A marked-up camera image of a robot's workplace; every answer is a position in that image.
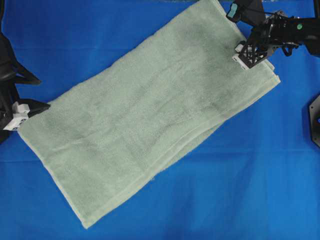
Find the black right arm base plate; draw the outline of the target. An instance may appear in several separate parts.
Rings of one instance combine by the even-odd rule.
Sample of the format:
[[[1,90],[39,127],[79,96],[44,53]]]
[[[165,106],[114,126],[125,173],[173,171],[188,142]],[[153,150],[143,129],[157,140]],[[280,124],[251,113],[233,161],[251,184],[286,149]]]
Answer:
[[[312,142],[320,147],[320,95],[308,104],[309,129]]]

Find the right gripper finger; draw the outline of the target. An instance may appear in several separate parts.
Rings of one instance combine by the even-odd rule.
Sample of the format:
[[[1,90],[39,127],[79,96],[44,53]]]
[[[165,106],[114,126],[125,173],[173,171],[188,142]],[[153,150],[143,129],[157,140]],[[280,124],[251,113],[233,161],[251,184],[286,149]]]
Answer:
[[[238,54],[233,55],[232,59],[238,63],[243,70],[248,70],[248,66],[240,59]]]
[[[245,46],[246,46],[246,41],[244,41],[244,40],[242,40],[242,41],[240,41],[237,45],[236,45],[236,47],[235,47],[235,52],[236,53],[241,53],[242,51],[243,51],[243,49],[244,49],[244,51],[246,50],[246,48],[245,48]]]

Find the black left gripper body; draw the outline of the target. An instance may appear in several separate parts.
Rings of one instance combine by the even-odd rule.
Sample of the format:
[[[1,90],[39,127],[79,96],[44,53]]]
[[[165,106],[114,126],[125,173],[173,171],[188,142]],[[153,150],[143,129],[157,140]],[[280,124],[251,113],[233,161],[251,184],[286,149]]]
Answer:
[[[0,129],[3,130],[13,120],[13,104],[19,100],[14,83],[0,83]]]

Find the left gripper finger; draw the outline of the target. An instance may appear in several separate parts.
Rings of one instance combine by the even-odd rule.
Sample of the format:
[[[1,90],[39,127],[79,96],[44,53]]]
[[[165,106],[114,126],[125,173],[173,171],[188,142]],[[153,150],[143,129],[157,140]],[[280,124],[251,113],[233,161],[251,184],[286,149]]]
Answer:
[[[7,105],[4,108],[3,129],[17,131],[29,118],[48,110],[50,107],[50,104],[32,99],[20,99]]]
[[[16,59],[13,61],[13,66],[16,68],[17,73],[19,74],[14,79],[16,84],[39,85],[42,82],[23,65],[21,65]]]

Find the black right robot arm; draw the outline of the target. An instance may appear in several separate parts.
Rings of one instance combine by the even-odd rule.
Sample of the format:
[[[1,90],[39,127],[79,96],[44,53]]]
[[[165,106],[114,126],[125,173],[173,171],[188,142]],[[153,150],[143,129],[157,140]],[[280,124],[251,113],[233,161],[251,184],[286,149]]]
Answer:
[[[247,40],[235,47],[232,59],[248,70],[282,49],[285,56],[304,45],[310,55],[320,56],[320,19],[286,17],[279,11],[253,25]]]

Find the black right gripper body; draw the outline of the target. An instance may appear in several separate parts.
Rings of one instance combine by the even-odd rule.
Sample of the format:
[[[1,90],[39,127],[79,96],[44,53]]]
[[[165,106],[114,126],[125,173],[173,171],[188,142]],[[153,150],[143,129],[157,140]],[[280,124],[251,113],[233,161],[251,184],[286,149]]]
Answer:
[[[272,56],[277,49],[282,49],[284,55],[289,57],[292,51],[299,47],[297,42],[283,41],[272,36],[272,31],[277,27],[276,21],[287,18],[283,11],[276,11],[266,17],[260,25],[252,28],[250,36],[245,40],[245,51],[243,49],[239,53],[240,59],[248,66],[248,69]]]

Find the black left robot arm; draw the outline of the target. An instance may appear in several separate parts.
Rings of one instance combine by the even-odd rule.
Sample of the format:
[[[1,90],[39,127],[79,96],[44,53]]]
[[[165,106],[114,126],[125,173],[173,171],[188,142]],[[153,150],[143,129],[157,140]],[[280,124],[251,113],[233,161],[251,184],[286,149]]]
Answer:
[[[10,41],[0,34],[0,142],[8,139],[29,118],[50,108],[50,105],[29,98],[20,98],[17,84],[38,85],[41,81],[16,59]]]

